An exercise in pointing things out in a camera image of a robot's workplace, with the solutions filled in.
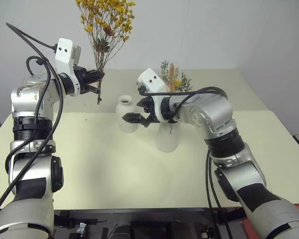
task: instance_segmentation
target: table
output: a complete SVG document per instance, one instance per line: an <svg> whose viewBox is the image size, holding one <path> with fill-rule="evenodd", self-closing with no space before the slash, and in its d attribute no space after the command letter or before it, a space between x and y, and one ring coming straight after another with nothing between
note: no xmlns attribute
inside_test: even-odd
<svg viewBox="0 0 299 239"><path fill-rule="evenodd" d="M299 203L299 146L281 122L271 111L235 111L234 117L268 189ZM64 113L54 135L64 168L55 209L207 207L203 139L182 124L178 148L162 153L155 148L157 129L153 123L125 134L115 114ZM10 116L0 128L0 196L7 187L4 161L12 140ZM215 178L214 184L222 206L238 205L225 198Z"/></svg>

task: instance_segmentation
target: white vase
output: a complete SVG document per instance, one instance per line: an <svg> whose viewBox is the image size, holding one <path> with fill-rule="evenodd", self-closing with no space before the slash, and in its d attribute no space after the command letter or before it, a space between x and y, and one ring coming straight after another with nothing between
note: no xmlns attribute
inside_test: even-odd
<svg viewBox="0 0 299 239"><path fill-rule="evenodd" d="M128 95L120 96L119 103L116 105L115 112L117 115L119 128L122 132L131 133L137 129L138 124L128 123L124 119L122 119L122 117L126 113L135 113L136 112L136 105L133 104L131 96L128 96Z"/></svg>
<svg viewBox="0 0 299 239"><path fill-rule="evenodd" d="M160 123L156 135L156 147L162 152L174 151L179 142L180 123Z"/></svg>

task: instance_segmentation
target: red object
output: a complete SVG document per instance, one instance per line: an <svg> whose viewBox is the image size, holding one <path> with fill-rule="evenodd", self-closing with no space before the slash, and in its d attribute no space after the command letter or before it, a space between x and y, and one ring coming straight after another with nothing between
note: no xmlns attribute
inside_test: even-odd
<svg viewBox="0 0 299 239"><path fill-rule="evenodd" d="M255 232L253 226L251 225L248 219L243 219L242 223L248 239L259 239L257 233Z"/></svg>

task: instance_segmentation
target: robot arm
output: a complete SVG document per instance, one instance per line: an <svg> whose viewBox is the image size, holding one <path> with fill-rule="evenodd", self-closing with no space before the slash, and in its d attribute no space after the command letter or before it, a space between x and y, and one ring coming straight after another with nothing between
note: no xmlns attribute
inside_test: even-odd
<svg viewBox="0 0 299 239"><path fill-rule="evenodd" d="M299 239L299 209L266 189L265 177L249 146L241 139L231 105L224 96L151 94L157 92L156 89L166 92L162 80L152 69L143 72L138 83L141 94L148 96L138 106L150 115L145 119L140 114L128 113L123 117L127 122L141 123L145 127L151 122L193 125L210 150L223 192L229 200L240 202L260 238Z"/></svg>
<svg viewBox="0 0 299 239"><path fill-rule="evenodd" d="M71 40L60 38L55 63L62 82L63 95L73 97L87 92L98 93L99 89L90 83L100 81L104 73L79 67L81 48ZM60 100L51 80L39 109L38 124L34 123L34 112L45 86L45 76L34 75L23 81L22 87L11 93L14 141L13 151L27 139L34 130L35 137L19 149L6 164L9 184L24 168L31 156L38 151L52 129L53 105ZM0 211L0 239L24 238L46 239L53 235L54 211L53 193L63 186L61 159L53 156L55 142L51 138L30 169L12 189L14 200Z"/></svg>

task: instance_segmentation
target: white wall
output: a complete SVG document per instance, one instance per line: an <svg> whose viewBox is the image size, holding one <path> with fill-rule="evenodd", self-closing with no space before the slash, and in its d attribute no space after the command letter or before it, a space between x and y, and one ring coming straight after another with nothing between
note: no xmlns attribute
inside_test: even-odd
<svg viewBox="0 0 299 239"><path fill-rule="evenodd" d="M299 131L299 0L136 3L132 36L108 68L157 68L163 59L183 69L240 67L285 126ZM74 0L0 0L0 122L9 114L11 89L27 76L25 60L33 54L6 21L50 44L70 38L82 47L80 65L94 64ZM43 52L53 59L52 52Z"/></svg>
<svg viewBox="0 0 299 239"><path fill-rule="evenodd" d="M299 0L273 5L240 69L289 132L299 133Z"/></svg>

